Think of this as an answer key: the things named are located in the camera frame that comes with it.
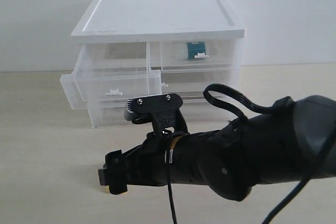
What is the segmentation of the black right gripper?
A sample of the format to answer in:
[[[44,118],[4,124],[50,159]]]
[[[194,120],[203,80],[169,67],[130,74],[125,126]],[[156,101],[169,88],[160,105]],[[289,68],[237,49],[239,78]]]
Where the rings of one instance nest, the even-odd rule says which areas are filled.
[[[149,143],[157,144],[152,153],[142,143],[128,151],[113,151],[105,155],[104,168],[98,170],[99,183],[108,186],[109,193],[120,195],[128,191],[128,185],[165,186],[173,182],[169,163],[173,134],[163,130],[160,139],[151,132]]]

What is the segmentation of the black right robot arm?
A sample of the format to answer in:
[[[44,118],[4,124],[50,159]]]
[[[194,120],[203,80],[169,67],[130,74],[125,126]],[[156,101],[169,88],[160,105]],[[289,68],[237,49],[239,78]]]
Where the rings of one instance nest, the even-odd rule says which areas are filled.
[[[225,128],[189,133],[177,94],[128,101],[125,118],[152,123],[145,141],[105,156],[98,171],[110,193],[128,185],[206,185],[223,198],[242,201],[257,184],[299,181],[335,129],[335,101],[312,95],[277,101],[279,113],[261,113]]]

